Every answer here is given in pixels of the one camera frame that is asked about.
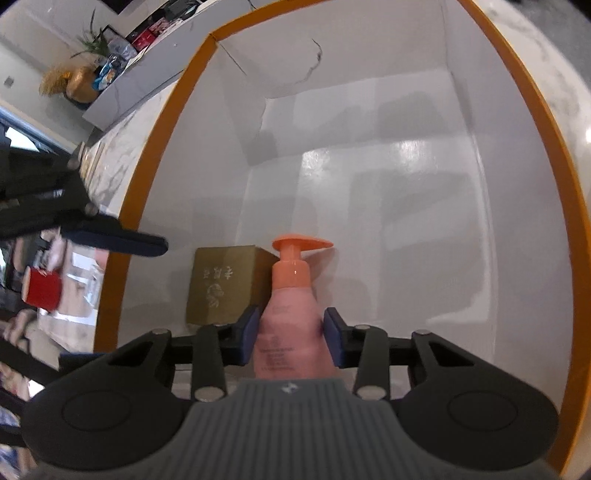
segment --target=small cardboard box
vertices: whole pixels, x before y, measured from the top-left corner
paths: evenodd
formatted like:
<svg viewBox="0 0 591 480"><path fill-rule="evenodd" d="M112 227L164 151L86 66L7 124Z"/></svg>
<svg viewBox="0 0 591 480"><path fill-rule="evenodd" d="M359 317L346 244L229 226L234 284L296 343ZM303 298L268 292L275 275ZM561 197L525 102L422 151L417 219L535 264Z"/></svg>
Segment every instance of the small cardboard box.
<svg viewBox="0 0 591 480"><path fill-rule="evenodd" d="M278 260L255 245L198 248L189 287L187 323L234 323L253 304L262 312L271 298L271 271Z"/></svg>

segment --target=large open box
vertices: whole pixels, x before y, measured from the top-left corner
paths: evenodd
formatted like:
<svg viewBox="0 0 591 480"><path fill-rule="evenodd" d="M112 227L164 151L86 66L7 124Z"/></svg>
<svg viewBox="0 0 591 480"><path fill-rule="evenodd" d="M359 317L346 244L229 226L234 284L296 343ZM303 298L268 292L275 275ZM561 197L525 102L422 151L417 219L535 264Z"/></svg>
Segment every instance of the large open box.
<svg viewBox="0 0 591 480"><path fill-rule="evenodd" d="M176 86L121 212L170 251L132 259L119 343L184 332L197 247L304 233L335 243L308 257L321 307L432 330L560 408L589 227L531 79L457 0L310 3L222 27Z"/></svg>

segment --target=gray floor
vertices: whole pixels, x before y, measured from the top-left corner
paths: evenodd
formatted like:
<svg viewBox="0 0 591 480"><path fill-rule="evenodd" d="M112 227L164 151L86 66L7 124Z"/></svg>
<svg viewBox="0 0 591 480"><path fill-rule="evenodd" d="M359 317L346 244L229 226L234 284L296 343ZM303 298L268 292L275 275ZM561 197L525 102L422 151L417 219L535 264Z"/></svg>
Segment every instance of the gray floor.
<svg viewBox="0 0 591 480"><path fill-rule="evenodd" d="M591 89L591 21L568 0L522 0L513 5L544 32Z"/></svg>

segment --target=orange pump head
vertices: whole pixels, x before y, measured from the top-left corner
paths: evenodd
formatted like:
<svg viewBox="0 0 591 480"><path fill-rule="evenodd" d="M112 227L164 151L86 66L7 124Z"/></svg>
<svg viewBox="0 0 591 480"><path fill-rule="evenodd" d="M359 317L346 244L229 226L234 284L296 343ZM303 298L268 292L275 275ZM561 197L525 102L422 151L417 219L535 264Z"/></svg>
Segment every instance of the orange pump head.
<svg viewBox="0 0 591 480"><path fill-rule="evenodd" d="M310 267L301 259L306 250L330 248L332 242L313 236L288 233L273 240L273 248L280 252L280 260L273 265L273 290L288 287L311 287Z"/></svg>

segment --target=olive green box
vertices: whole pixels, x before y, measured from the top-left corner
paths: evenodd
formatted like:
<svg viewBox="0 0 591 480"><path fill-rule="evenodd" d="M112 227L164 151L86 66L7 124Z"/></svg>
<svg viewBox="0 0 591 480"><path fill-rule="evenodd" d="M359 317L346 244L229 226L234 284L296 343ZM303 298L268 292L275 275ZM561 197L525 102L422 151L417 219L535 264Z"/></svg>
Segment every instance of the olive green box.
<svg viewBox="0 0 591 480"><path fill-rule="evenodd" d="M198 248L189 287L187 323L234 323L253 304L262 312L271 298L271 271L278 260L255 245Z"/></svg>

